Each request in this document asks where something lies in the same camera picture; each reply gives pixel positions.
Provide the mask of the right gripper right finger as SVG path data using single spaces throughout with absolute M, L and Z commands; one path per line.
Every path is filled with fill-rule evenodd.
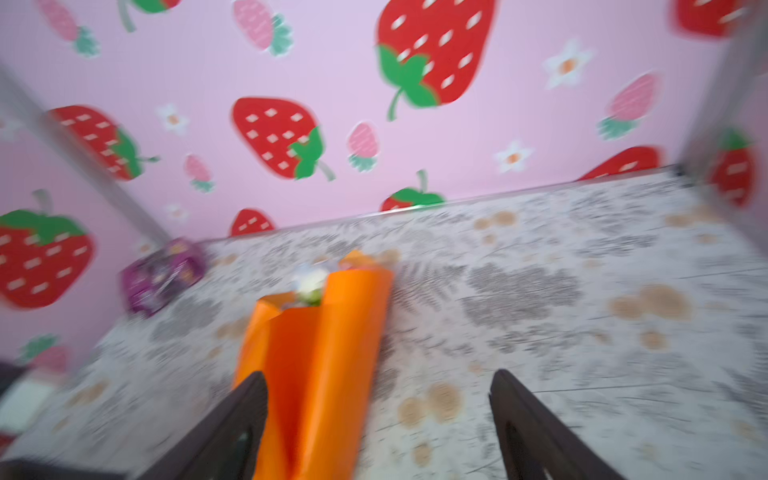
M 623 479 L 509 371 L 494 373 L 489 402 L 509 479 Z

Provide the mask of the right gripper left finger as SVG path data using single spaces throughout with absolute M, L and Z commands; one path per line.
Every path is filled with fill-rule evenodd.
M 268 417 L 262 372 L 243 380 L 185 437 L 155 462 L 143 479 L 250 479 Z

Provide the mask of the orange wrapping paper sheet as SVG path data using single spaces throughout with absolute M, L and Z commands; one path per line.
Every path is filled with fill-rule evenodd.
M 264 374 L 268 413 L 256 479 L 350 479 L 366 422 L 394 273 L 354 250 L 317 306 L 258 300 L 234 382 Z

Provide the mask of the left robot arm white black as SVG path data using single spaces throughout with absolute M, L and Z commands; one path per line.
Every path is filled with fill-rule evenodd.
M 1 437 L 27 431 L 58 390 L 61 378 L 39 368 L 1 362 Z

